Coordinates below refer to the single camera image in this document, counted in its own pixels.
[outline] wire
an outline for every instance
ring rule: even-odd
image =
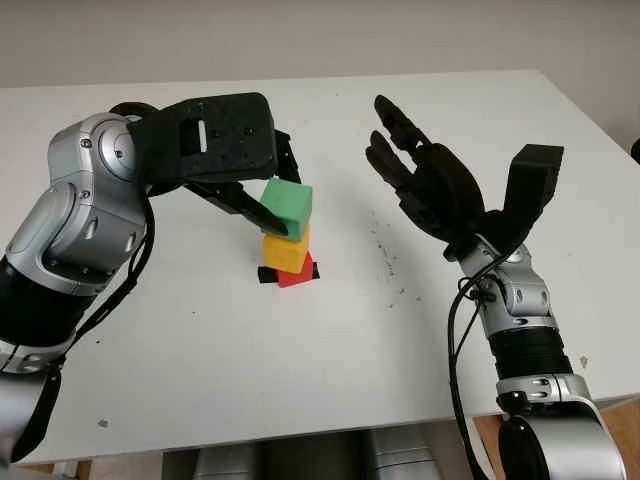
[[[151,207],[151,202],[149,202],[149,198],[147,197],[147,192],[143,186],[139,187],[139,195],[142,201],[142,207],[144,211],[144,218],[146,223],[146,233],[143,237],[140,245],[136,248],[135,252],[131,256],[129,260],[129,267],[127,270],[127,277],[124,281],[118,286],[118,288],[107,298],[102,305],[100,305],[93,314],[82,324],[76,333],[76,337],[73,340],[73,343],[69,346],[64,355],[73,348],[73,346],[80,341],[82,337],[84,337],[88,332],[93,330],[95,327],[100,325],[102,321],[107,318],[107,316],[115,310],[115,308],[120,305],[122,300],[134,289],[137,284],[138,277],[144,270],[147,262],[149,261],[149,257],[151,256],[151,251],[153,250],[153,244],[155,240],[155,232],[156,232],[156,224],[155,224],[155,216],[153,214],[153,208]]]
[[[469,467],[471,468],[471,473],[473,478],[476,480],[487,480],[486,475],[484,474],[482,468],[478,464],[478,460],[475,457],[473,452],[473,447],[471,446],[471,439],[469,437],[469,430],[467,429],[467,424],[464,418],[464,409],[462,407],[462,400],[460,398],[460,388],[458,386],[458,373],[456,369],[457,364],[457,353],[460,351],[456,349],[455,345],[455,323],[456,323],[456,313],[458,312],[458,308],[460,307],[460,303],[464,298],[467,298],[467,294],[473,288],[474,285],[477,285],[478,282],[484,277],[488,272],[493,270],[497,265],[504,262],[508,257],[508,255],[502,255],[491,263],[480,269],[476,274],[474,274],[469,280],[461,285],[458,290],[457,295],[451,302],[451,308],[449,309],[449,317],[447,319],[447,353],[449,358],[449,386],[451,388],[451,403],[453,404],[453,413],[456,418],[456,423],[458,425],[458,430],[460,431],[460,435],[462,436],[462,442],[464,443],[464,449],[467,454],[467,461],[469,462]]]
[[[453,358],[456,363],[458,362],[458,355],[460,355],[460,350],[462,350],[462,345],[464,345],[464,341],[467,339],[467,335],[469,335],[469,332],[471,331],[471,327],[473,327],[473,324],[475,323],[476,318],[478,318],[478,313],[480,313],[480,309],[482,308],[482,306],[483,306],[482,300],[479,299],[476,305],[476,310],[475,312],[473,312],[473,315],[471,315],[471,320],[469,320],[469,323],[467,324],[467,328],[462,334],[462,338],[458,342],[458,346],[456,347],[456,353],[453,354]]]

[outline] red cube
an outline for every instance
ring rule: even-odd
[[[304,259],[302,265],[302,271],[300,273],[283,272],[282,270],[276,270],[278,275],[278,285],[280,288],[291,287],[299,283],[308,282],[313,278],[313,258],[311,254],[307,252],[307,256]]]

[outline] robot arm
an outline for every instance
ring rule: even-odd
[[[1,464],[40,443],[65,354],[135,286],[153,245],[148,197],[184,186],[266,231],[286,234],[239,180],[278,174],[299,182],[288,142],[257,93],[191,99],[163,110],[121,104],[54,136],[49,188],[0,261]],[[127,260],[124,283],[76,330]]]
[[[486,477],[464,421],[456,375],[460,347],[453,338],[465,296],[476,302],[496,358],[497,401],[509,415],[499,436],[507,478],[624,479],[620,454],[563,352],[549,290],[523,244],[553,196],[563,149],[525,146],[511,164],[503,210],[485,212],[473,176],[451,151],[431,143],[385,97],[376,98],[375,108],[416,169],[409,171],[378,132],[366,152],[369,162],[394,187],[407,216],[447,242],[445,257],[465,274],[449,315],[448,351],[454,412],[474,478]]]

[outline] cube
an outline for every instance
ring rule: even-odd
[[[287,226],[287,240],[299,242],[311,216],[313,189],[307,185],[272,178],[260,198],[260,203]]]
[[[311,227],[307,229],[299,242],[292,242],[286,238],[274,235],[264,236],[264,264],[289,273],[300,273],[304,259],[309,251],[309,236]]]
[[[278,276],[278,285],[280,288],[291,287],[299,283],[309,282],[313,279],[313,258],[307,252],[300,273],[289,273],[282,270],[276,270]]]

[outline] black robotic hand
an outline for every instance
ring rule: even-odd
[[[383,135],[374,131],[369,163],[400,198],[400,208],[420,229],[447,242],[445,256],[466,255],[481,236],[499,254],[515,250],[553,196],[563,148],[526,145],[513,159],[504,208],[485,211],[473,175],[444,145],[432,143],[389,99],[378,95],[375,109],[391,141],[409,154],[411,172]]]

